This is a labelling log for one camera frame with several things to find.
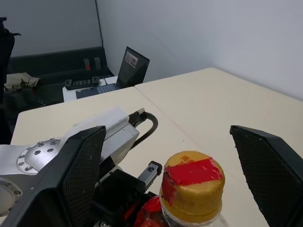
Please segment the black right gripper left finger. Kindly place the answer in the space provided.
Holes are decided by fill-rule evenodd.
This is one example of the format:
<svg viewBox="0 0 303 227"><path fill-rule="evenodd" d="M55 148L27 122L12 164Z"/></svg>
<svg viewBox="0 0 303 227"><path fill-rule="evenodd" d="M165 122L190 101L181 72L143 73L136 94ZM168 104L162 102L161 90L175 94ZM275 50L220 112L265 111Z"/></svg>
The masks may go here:
<svg viewBox="0 0 303 227"><path fill-rule="evenodd" d="M105 126L97 126L69 137L29 184L2 226L86 226L105 136Z"/></svg>

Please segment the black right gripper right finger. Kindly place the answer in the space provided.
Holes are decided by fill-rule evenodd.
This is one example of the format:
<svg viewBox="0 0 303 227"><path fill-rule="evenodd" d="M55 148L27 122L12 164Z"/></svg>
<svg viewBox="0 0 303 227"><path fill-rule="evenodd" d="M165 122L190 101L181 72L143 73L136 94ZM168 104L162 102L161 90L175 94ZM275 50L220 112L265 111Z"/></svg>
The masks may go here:
<svg viewBox="0 0 303 227"><path fill-rule="evenodd" d="M303 225L303 159L279 136L233 125L247 185L271 227Z"/></svg>

